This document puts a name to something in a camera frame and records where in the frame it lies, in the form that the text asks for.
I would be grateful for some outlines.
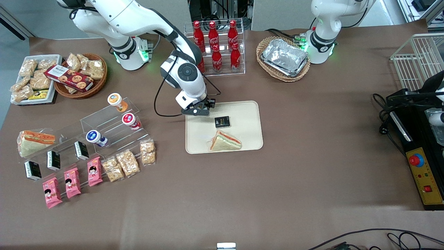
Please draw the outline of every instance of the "foil container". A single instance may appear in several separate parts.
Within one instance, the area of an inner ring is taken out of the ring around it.
[[[308,54],[279,38],[270,42],[261,59],[285,75],[296,77],[307,64]]]

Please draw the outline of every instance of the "gray floor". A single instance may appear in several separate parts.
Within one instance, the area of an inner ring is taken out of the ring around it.
[[[0,0],[0,4],[38,37],[50,39],[83,38],[88,35],[75,27],[67,18],[67,10],[54,0]],[[393,25],[404,23],[400,7],[395,0],[377,0],[360,26]],[[23,58],[29,55],[28,41],[21,41],[0,25],[0,125],[10,105],[9,88],[17,79]]]

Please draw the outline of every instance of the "sandwich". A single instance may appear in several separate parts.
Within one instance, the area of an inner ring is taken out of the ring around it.
[[[240,140],[224,133],[222,130],[218,130],[216,136],[213,138],[213,144],[211,145],[210,150],[238,150],[241,149],[241,147],[242,143]]]
[[[21,157],[27,157],[35,152],[53,145],[56,137],[51,134],[37,133],[29,130],[20,132],[17,145]]]

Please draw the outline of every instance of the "white plastic tray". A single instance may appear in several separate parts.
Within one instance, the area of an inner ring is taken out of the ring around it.
[[[38,56],[27,56],[25,57],[24,60],[30,60],[30,59],[34,59],[37,61],[41,61],[41,60],[57,60],[57,64],[62,64],[62,56],[61,55],[38,55]],[[17,77],[17,81],[20,81],[23,77],[18,76]],[[11,103],[15,104],[15,105],[35,105],[35,104],[45,104],[45,103],[51,103],[52,99],[54,98],[54,94],[56,93],[56,89],[54,87],[54,81],[51,81],[50,85],[49,85],[49,90],[48,90],[48,95],[46,96],[45,99],[39,99],[39,100],[23,100],[21,102],[15,102],[12,100],[12,96],[11,96]]]
[[[224,116],[230,117],[231,127],[221,130],[240,140],[242,148],[210,151],[211,139],[217,131],[214,119]],[[263,144],[259,106],[255,101],[216,103],[207,117],[186,116],[185,118],[185,149],[190,154],[258,150]]]

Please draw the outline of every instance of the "small black box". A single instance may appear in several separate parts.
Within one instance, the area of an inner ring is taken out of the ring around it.
[[[42,178],[40,167],[38,163],[33,161],[25,162],[26,178],[37,181]]]
[[[229,128],[230,127],[230,117],[216,117],[214,119],[217,129]]]
[[[48,165],[51,170],[60,170],[60,154],[54,151],[48,151]]]
[[[75,155],[77,158],[81,160],[87,160],[89,158],[88,149],[86,148],[86,145],[80,141],[76,141],[74,143],[75,146]]]

